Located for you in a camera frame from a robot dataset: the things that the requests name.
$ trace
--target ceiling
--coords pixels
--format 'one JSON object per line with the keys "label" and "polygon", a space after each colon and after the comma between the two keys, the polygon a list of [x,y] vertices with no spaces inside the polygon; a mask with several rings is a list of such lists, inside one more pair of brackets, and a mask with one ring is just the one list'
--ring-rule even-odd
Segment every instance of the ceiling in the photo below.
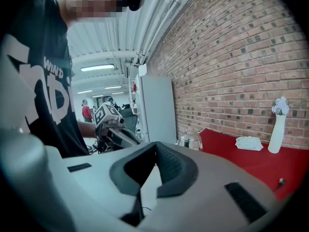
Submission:
{"label": "ceiling", "polygon": [[[74,23],[68,30],[72,68],[76,74],[72,78],[73,94],[92,90],[86,93],[92,97],[128,92],[137,66],[147,62],[165,30],[187,1],[144,0],[143,6],[135,12],[126,8],[111,18]],[[81,71],[82,67],[103,64],[114,64],[115,70]],[[126,70],[129,70],[131,79],[126,77]],[[121,88],[104,89],[112,86]]]}

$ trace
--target fluorescent light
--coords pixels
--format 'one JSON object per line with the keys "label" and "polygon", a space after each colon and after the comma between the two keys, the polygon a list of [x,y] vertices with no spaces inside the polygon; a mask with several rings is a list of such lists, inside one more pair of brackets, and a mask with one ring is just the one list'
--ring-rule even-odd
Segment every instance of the fluorescent light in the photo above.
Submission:
{"label": "fluorescent light", "polygon": [[105,89],[109,89],[109,88],[120,88],[121,86],[114,86],[114,87],[105,87]]}
{"label": "fluorescent light", "polygon": [[102,69],[113,69],[113,64],[106,64],[106,65],[98,65],[98,66],[90,66],[90,67],[83,67],[81,71],[88,72],[88,71],[95,71],[95,70],[102,70]]}
{"label": "fluorescent light", "polygon": [[82,93],[88,93],[88,92],[92,92],[92,90],[86,90],[86,91],[81,91],[81,92],[77,92],[77,93],[82,94]]}

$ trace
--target background person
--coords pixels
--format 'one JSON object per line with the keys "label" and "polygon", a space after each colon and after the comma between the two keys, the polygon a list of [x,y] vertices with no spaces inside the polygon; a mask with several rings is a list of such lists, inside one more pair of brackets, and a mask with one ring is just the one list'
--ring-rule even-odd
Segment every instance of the background person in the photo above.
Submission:
{"label": "background person", "polygon": [[92,115],[90,112],[90,108],[88,107],[87,100],[83,100],[82,106],[83,106],[82,115],[84,117],[85,122],[92,123]]}

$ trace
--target white refrigerator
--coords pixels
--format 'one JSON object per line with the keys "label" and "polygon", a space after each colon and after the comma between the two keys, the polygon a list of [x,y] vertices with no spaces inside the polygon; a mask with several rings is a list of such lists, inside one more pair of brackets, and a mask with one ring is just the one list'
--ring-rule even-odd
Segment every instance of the white refrigerator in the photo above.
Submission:
{"label": "white refrigerator", "polygon": [[176,143],[176,121],[171,78],[137,75],[135,84],[135,103],[140,130],[145,141]]}

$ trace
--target gray floor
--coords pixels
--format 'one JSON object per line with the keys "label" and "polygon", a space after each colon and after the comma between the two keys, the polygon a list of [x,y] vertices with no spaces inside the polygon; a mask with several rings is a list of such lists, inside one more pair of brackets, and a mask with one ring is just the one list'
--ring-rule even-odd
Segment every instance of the gray floor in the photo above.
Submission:
{"label": "gray floor", "polygon": [[[162,182],[160,178],[160,172],[158,167],[155,166],[140,190],[142,207],[147,207],[151,210],[154,209],[156,206],[156,190],[161,185]],[[147,215],[151,211],[144,208],[143,212],[145,215]]]}

